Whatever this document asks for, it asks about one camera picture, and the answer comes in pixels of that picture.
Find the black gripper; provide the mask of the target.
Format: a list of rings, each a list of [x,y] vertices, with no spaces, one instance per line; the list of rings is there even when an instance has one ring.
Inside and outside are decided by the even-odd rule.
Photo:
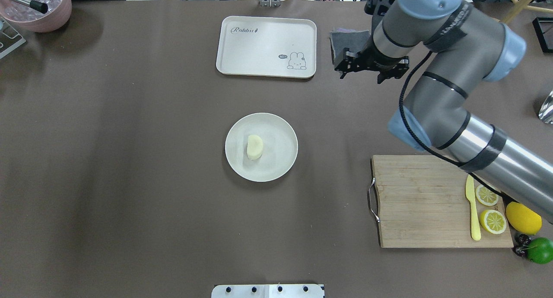
[[[391,52],[385,51],[389,47],[388,38],[385,35],[381,21],[393,5],[395,0],[367,0],[365,13],[372,16],[371,36],[365,48],[357,53],[344,48],[340,54],[339,64],[334,65],[334,70],[340,72],[344,78],[347,73],[371,70],[378,72],[377,83],[381,84],[389,78],[399,79],[409,69],[408,56],[392,56]]]

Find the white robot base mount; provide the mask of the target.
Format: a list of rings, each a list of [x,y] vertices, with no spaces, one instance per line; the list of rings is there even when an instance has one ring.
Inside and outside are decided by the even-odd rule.
[[[324,298],[320,284],[245,284],[216,285],[212,298]]]

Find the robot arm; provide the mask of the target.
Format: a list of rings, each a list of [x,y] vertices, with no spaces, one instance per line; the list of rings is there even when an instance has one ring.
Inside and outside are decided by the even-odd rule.
[[[365,12],[373,20],[367,38],[331,39],[342,77],[373,70],[382,83],[405,74],[417,44],[435,55],[413,89],[400,95],[391,134],[475,173],[552,222],[552,165],[463,107],[481,81],[499,81],[520,63],[524,39],[465,0],[377,0]]]

